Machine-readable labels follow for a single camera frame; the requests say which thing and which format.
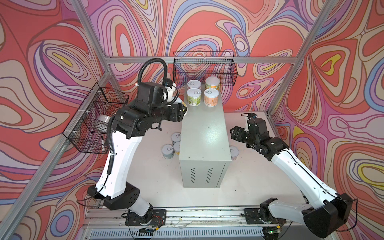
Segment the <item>yellow can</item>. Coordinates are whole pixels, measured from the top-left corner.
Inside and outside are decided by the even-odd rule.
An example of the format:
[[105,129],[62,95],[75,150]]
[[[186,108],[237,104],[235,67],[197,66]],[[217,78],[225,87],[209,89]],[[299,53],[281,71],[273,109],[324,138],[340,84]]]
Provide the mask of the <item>yellow can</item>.
[[173,144],[173,148],[174,148],[174,154],[179,156],[180,150],[181,150],[181,142],[175,142]]
[[183,116],[185,116],[188,112],[187,104],[184,101],[182,101],[180,97],[177,98],[177,100],[175,101],[175,104],[183,105]]

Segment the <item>teal can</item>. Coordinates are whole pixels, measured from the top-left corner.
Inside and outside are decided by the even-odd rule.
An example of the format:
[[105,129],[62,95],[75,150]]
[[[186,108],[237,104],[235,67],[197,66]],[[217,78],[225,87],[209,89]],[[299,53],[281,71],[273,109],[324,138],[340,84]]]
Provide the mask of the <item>teal can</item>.
[[171,144],[166,144],[162,147],[162,155],[165,159],[172,159],[175,155],[174,147]]

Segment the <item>orange red labelled can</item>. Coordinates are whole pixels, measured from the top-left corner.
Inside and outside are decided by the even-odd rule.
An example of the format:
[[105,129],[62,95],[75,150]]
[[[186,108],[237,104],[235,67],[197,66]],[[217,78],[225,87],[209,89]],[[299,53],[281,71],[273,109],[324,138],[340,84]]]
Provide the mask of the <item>orange red labelled can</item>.
[[220,92],[217,89],[206,89],[204,91],[204,103],[207,107],[215,107],[218,104]]

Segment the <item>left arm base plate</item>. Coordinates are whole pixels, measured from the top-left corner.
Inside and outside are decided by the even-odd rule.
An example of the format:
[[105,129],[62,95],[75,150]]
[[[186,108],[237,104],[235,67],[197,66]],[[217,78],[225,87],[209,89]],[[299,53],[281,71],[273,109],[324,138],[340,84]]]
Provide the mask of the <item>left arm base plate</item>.
[[128,211],[125,215],[126,226],[143,226],[143,227],[161,227],[166,223],[167,210],[166,209],[154,209],[149,210],[143,217],[134,213],[133,211]]

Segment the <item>orange green lidded can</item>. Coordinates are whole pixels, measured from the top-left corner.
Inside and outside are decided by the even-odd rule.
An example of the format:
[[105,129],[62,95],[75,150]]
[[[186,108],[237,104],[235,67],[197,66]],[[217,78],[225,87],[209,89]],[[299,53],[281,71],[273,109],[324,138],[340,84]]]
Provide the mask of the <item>orange green lidded can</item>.
[[218,77],[208,77],[206,78],[206,83],[205,83],[206,89],[216,89],[220,90],[220,79]]

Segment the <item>green labelled can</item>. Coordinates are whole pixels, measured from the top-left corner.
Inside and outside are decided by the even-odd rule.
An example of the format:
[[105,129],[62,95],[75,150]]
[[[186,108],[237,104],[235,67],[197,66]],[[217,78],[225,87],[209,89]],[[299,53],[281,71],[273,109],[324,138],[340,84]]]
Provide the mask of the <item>green labelled can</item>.
[[191,88],[187,90],[187,103],[190,106],[197,107],[201,103],[201,90],[198,88]]

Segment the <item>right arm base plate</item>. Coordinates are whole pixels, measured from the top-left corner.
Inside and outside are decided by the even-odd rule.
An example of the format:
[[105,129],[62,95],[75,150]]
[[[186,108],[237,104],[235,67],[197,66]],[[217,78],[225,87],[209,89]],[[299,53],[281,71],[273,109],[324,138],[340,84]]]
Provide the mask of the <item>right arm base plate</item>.
[[243,216],[246,219],[248,225],[271,223],[271,221],[266,221],[262,219],[260,208],[246,208],[244,209]]

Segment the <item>white grey can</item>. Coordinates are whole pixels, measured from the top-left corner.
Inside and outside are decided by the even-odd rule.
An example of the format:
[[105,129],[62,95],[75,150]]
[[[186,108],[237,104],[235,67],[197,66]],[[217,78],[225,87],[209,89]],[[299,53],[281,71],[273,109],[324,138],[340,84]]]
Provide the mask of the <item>white grey can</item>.
[[237,157],[239,156],[240,151],[239,151],[239,149],[237,147],[230,146],[230,153],[231,153],[232,161],[235,161],[237,159]]

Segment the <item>pink labelled can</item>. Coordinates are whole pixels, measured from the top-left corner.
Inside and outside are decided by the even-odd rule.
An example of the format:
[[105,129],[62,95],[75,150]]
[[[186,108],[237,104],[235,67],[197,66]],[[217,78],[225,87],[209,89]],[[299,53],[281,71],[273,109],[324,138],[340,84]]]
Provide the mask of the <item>pink labelled can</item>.
[[190,80],[187,82],[188,89],[201,89],[201,82],[198,80]]

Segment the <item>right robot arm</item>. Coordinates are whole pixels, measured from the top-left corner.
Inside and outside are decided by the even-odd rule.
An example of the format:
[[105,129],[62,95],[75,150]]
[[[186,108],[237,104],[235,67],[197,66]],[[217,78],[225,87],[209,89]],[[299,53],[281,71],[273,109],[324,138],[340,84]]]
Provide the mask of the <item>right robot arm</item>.
[[263,155],[281,169],[307,199],[305,204],[285,203],[269,198],[259,205],[253,218],[270,224],[279,219],[305,225],[315,236],[325,239],[346,224],[353,205],[348,194],[339,194],[312,173],[279,137],[272,138],[266,122],[256,114],[247,115],[246,127],[230,130],[231,139],[244,143],[247,148]]

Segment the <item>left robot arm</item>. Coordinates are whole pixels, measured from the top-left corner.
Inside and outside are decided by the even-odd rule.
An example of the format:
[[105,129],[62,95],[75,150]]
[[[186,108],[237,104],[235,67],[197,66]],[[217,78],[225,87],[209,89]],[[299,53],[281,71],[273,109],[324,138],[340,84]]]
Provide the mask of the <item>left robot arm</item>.
[[[143,82],[144,70],[151,64],[160,63],[165,70],[161,84]],[[137,96],[109,118],[107,145],[110,149],[99,181],[88,188],[87,194],[102,199],[109,210],[128,209],[147,224],[153,217],[153,206],[144,200],[140,190],[127,182],[134,154],[145,133],[162,121],[181,122],[188,108],[179,101],[178,94],[169,93],[174,83],[167,77],[167,64],[161,58],[146,61],[139,70]]]

